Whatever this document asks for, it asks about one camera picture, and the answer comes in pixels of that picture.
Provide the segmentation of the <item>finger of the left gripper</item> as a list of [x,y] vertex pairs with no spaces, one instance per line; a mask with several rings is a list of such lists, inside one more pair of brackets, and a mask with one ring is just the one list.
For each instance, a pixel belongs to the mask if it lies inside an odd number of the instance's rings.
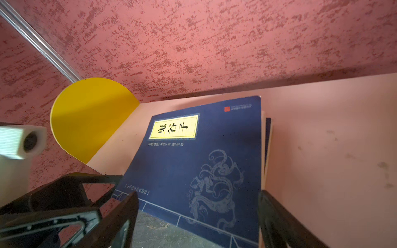
[[103,206],[121,175],[71,173],[45,184],[1,207],[1,215]]
[[[2,248],[71,248],[101,221],[97,207],[81,207],[1,215]],[[77,227],[65,243],[59,234]]]

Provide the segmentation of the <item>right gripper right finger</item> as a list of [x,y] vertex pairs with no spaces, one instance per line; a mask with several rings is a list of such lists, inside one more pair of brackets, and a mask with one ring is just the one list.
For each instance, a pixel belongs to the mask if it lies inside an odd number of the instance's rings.
[[268,191],[258,196],[258,218],[266,248],[326,248]]

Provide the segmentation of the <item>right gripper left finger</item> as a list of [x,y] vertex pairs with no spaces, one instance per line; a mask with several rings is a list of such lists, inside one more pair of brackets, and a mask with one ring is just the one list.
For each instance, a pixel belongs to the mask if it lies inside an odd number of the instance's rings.
[[131,247],[139,199],[136,192],[129,194],[97,227],[75,245],[75,248],[129,248]]

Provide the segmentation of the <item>dark blue booklet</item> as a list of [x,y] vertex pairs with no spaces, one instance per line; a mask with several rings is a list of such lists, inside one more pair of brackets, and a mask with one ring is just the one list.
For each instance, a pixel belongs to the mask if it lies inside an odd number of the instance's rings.
[[270,153],[270,143],[271,137],[273,133],[273,123],[272,119],[267,117],[266,118],[266,130],[265,130],[265,164],[264,164],[264,174],[267,172],[268,167],[268,160],[269,160],[269,153]]
[[135,192],[145,213],[224,248],[256,248],[262,157],[259,96],[155,115],[113,198]]

